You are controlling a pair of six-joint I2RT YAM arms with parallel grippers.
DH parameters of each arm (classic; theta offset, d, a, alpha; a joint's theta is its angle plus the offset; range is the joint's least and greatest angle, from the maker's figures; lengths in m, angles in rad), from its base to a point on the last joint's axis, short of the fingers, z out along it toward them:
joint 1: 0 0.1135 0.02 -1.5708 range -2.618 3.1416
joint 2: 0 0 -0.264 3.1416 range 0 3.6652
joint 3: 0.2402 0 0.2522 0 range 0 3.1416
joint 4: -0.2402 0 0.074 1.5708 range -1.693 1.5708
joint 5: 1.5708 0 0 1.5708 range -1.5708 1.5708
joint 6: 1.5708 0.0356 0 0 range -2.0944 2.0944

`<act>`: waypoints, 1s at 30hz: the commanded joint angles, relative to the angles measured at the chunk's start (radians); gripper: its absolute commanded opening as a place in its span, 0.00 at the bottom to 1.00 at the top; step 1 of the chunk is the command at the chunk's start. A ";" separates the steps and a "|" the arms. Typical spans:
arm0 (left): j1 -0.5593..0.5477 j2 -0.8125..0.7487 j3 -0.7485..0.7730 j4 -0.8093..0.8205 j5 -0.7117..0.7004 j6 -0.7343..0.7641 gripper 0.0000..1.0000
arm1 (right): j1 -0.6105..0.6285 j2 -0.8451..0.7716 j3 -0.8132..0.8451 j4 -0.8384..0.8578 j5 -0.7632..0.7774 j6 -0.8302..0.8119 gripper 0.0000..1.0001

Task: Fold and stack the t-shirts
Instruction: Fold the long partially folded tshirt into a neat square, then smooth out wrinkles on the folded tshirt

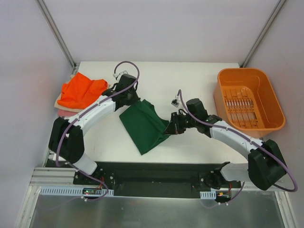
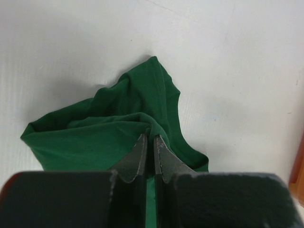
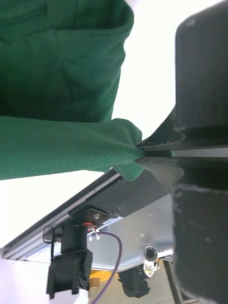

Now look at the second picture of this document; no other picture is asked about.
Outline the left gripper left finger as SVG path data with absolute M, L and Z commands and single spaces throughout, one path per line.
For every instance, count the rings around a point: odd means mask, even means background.
M 27 171 L 0 192 L 3 228 L 143 228 L 147 136 L 106 171 Z

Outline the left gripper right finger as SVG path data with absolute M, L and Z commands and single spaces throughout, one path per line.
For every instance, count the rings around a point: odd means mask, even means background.
M 301 228 L 287 186 L 271 173 L 196 172 L 154 138 L 159 228 Z

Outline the dark green t shirt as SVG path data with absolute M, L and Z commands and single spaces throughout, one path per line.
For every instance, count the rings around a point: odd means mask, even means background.
M 182 136 L 180 92 L 156 57 L 124 73 L 94 97 L 51 112 L 27 125 L 21 140 L 43 171 L 106 171 L 126 156 L 140 135 L 147 136 L 146 222 L 158 228 L 154 138 L 196 172 L 207 172 L 207 156 Z

